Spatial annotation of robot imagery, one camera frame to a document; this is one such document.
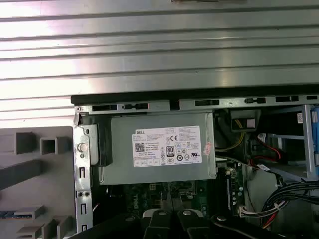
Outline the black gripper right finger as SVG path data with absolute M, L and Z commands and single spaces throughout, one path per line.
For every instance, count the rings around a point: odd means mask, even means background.
M 214 215 L 200 217 L 194 210 L 177 213 L 185 239 L 263 239 L 264 231 L 240 218 Z

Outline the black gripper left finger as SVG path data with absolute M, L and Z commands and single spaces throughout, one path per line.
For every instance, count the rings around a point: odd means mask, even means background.
M 76 239 L 170 239 L 171 213 L 161 209 L 140 219 L 120 214 L 90 229 L 77 233 Z

